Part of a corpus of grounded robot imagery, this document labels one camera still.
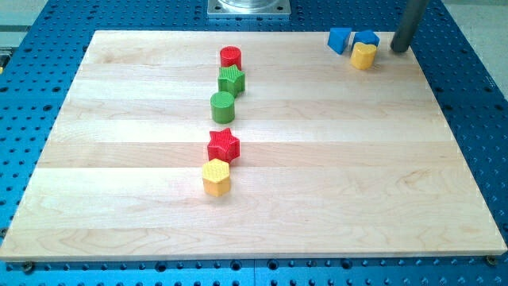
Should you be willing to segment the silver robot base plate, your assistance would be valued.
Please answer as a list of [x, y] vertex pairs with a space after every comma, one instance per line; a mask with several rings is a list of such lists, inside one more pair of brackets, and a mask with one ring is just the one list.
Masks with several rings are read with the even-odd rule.
[[207, 15], [227, 17], [289, 17], [290, 0], [208, 0]]

